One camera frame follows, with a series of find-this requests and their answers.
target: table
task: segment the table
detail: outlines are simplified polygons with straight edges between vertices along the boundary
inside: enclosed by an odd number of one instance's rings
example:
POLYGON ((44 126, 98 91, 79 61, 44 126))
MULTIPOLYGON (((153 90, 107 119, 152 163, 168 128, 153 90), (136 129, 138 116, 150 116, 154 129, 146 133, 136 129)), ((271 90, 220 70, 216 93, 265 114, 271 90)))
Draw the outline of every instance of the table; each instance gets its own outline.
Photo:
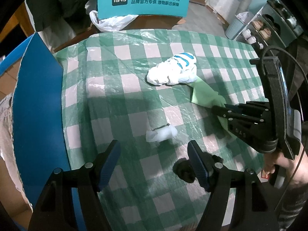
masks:
POLYGON ((149 68, 174 54, 197 57, 197 75, 227 103, 265 100, 248 44, 176 30, 127 30, 96 34, 55 54, 64 68, 62 117, 72 169, 93 161, 111 140, 121 156, 99 199, 113 230, 176 230, 197 222, 209 194, 195 180, 172 171, 196 140, 221 156, 230 169, 261 169, 262 155, 232 139, 210 110, 190 103, 185 84, 156 87, 146 82, 149 68), (147 129, 173 124, 178 135, 147 143, 147 129))

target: teal sign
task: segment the teal sign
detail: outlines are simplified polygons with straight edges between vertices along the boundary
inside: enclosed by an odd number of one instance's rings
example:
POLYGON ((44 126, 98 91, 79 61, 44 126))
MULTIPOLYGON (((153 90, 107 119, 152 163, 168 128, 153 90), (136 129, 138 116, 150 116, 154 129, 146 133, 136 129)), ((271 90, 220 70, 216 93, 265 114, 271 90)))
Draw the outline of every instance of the teal sign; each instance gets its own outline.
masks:
POLYGON ((167 15, 186 17, 189 0, 97 0, 98 17, 167 15))

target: blue stripe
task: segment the blue stripe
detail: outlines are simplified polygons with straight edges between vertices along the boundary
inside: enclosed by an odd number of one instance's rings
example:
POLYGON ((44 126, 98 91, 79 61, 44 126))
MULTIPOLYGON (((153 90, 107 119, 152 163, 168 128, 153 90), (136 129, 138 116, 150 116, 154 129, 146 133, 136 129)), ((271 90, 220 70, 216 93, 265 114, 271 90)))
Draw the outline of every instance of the blue stripe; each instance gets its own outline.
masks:
POLYGON ((174 57, 181 58, 183 61, 185 61, 186 62, 186 67, 189 65, 189 62, 186 59, 182 58, 181 56, 175 55, 174 57))
POLYGON ((181 53, 180 55, 186 55, 186 56, 188 56, 190 59, 194 59, 194 57, 192 56, 192 55, 190 55, 190 54, 188 54, 188 53, 181 53))
POLYGON ((177 61, 177 64, 180 66, 181 69, 183 69, 182 65, 177 61))

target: blue gripper pad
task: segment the blue gripper pad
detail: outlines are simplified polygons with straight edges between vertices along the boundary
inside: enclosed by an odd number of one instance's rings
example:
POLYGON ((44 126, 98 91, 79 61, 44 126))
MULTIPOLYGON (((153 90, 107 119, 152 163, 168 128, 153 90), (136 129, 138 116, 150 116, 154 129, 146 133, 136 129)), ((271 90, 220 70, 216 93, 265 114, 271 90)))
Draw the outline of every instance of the blue gripper pad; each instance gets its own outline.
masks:
POLYGON ((100 190, 102 190, 105 186, 108 185, 110 177, 120 157, 121 153, 120 142, 114 140, 112 142, 114 142, 114 146, 110 151, 108 157, 106 158, 106 161, 101 169, 100 181, 98 182, 98 188, 100 190))
POLYGON ((204 162, 202 161, 203 159, 201 158, 202 154, 206 153, 203 153, 197 142, 192 140, 187 145, 187 154, 198 179, 199 185, 207 191, 210 187, 210 171, 208 171, 204 162))

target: sleeve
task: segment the sleeve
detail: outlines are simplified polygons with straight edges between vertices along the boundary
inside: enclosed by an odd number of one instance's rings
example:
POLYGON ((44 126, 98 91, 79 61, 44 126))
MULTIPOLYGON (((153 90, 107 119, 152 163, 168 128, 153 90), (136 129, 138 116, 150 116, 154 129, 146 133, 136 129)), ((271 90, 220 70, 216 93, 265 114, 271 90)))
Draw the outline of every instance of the sleeve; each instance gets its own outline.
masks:
POLYGON ((295 220, 306 200, 308 199, 308 185, 288 189, 284 195, 281 211, 278 216, 280 231, 286 231, 295 220))

